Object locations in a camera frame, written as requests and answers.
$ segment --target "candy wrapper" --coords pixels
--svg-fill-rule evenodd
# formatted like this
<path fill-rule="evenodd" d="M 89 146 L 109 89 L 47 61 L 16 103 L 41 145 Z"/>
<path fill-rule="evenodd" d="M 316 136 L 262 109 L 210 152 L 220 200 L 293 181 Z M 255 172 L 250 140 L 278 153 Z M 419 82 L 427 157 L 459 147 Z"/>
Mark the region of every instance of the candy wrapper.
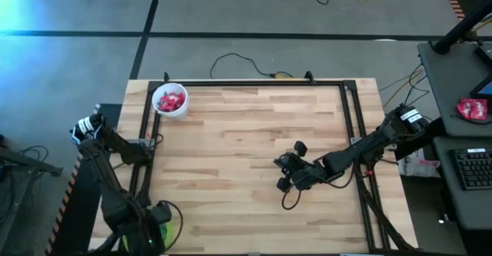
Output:
<path fill-rule="evenodd" d="M 159 110 L 171 112 L 178 110 L 185 103 L 185 94 L 164 93 L 164 96 L 158 103 Z"/>
<path fill-rule="evenodd" d="M 456 108 L 466 119 L 487 119 L 487 99 L 462 98 Z"/>

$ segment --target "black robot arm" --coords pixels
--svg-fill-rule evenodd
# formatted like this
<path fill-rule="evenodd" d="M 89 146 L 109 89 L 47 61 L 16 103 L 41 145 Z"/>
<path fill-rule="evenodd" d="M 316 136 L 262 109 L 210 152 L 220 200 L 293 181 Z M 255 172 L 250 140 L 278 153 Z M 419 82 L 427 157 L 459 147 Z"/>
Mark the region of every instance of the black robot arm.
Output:
<path fill-rule="evenodd" d="M 71 130 L 71 140 L 84 159 L 92 161 L 92 173 L 101 190 L 101 211 L 106 224 L 112 230 L 103 245 L 87 254 L 111 254 L 116 241 L 125 236 L 129 255 L 159 255 L 165 250 L 160 225 L 171 220 L 167 203 L 151 204 L 148 190 L 139 199 L 125 190 L 118 181 L 106 152 L 121 155 L 127 164 L 147 165 L 150 150 L 142 143 L 132 144 L 124 140 L 106 123 L 104 115 L 94 114 L 81 119 Z"/>
<path fill-rule="evenodd" d="M 284 178 L 279 179 L 277 186 L 283 192 L 288 192 L 293 186 L 303 191 L 317 183 L 334 181 L 352 165 L 367 165 L 372 168 L 383 157 L 385 147 L 418 138 L 425 133 L 426 127 L 427 121 L 414 107 L 400 105 L 388 113 L 381 125 L 368 136 L 343 151 L 329 152 L 312 163 L 301 158 L 305 156 L 308 149 L 301 141 L 297 141 L 294 146 L 295 153 L 288 152 L 274 160 L 285 175 Z M 357 170 L 360 171 L 358 168 L 353 171 L 356 180 L 363 181 L 364 176 Z M 414 250 L 415 248 L 398 234 L 381 208 L 377 206 L 365 184 L 360 186 L 361 197 L 367 202 L 397 247 L 401 250 Z"/>

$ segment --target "concrete floor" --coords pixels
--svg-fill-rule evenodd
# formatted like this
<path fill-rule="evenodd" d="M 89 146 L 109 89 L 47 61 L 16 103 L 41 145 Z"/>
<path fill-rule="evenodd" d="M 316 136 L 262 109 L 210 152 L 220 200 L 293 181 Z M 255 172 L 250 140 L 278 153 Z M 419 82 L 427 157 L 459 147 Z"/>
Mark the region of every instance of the concrete floor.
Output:
<path fill-rule="evenodd" d="M 0 30 L 141 32 L 151 0 L 0 0 Z M 290 32 L 443 35 L 457 23 L 447 0 L 160 0 L 153 32 Z M 44 250 L 76 150 L 68 130 L 96 103 L 121 103 L 139 38 L 0 35 L 0 132 L 14 148 L 45 145 L 65 168 L 42 179 L 28 243 Z M 263 72 L 318 78 L 372 77 L 380 87 L 420 64 L 418 42 L 150 38 L 138 78 L 208 78 L 214 60 L 237 52 Z M 237 58 L 223 59 L 216 78 L 258 78 Z M 422 88 L 429 89 L 427 81 Z M 386 101 L 396 88 L 381 93 Z M 406 91 L 385 108 L 401 103 Z M 438 117 L 431 94 L 415 104 Z"/>

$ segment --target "wooden table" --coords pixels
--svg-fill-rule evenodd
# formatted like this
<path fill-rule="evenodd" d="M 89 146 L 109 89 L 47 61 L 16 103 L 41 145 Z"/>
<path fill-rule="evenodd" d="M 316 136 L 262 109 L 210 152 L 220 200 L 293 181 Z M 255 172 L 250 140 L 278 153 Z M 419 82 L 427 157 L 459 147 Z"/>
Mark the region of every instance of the wooden table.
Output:
<path fill-rule="evenodd" d="M 147 86 L 146 80 L 128 83 L 118 123 L 118 133 L 124 138 L 138 138 Z M 357 79 L 357 88 L 367 131 L 371 132 L 384 117 L 376 81 Z M 282 174 L 272 160 L 293 151 L 297 140 L 307 145 L 307 160 L 349 145 L 338 88 L 187 90 L 190 111 L 186 120 L 161 119 L 159 133 L 165 140 L 156 148 L 151 180 L 151 200 L 173 201 L 184 214 L 183 232 L 169 253 L 367 251 L 355 181 L 341 190 L 315 185 L 302 192 L 301 202 L 291 211 L 282 209 L 283 193 L 276 187 Z M 356 125 L 353 112 L 352 119 Z M 385 158 L 394 159 L 391 153 Z M 119 159 L 112 159 L 113 165 L 118 163 Z M 397 166 L 380 162 L 375 171 L 386 215 L 405 239 L 417 246 Z M 116 174 L 127 188 L 131 167 L 122 166 Z M 345 183 L 348 174 L 335 184 Z M 297 190 L 292 191 L 288 202 L 297 195 Z M 177 228 L 179 218 L 173 214 L 173 228 Z M 371 222 L 380 243 L 374 216 Z M 109 234 L 99 211 L 91 248 Z"/>

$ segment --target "black keyboard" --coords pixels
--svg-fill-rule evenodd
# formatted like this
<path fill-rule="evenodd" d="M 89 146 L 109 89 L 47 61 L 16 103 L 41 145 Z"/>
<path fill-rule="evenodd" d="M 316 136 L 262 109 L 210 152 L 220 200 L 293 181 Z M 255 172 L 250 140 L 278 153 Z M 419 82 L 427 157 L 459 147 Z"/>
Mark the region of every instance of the black keyboard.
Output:
<path fill-rule="evenodd" d="M 450 154 L 465 191 L 492 189 L 492 148 L 453 149 Z"/>

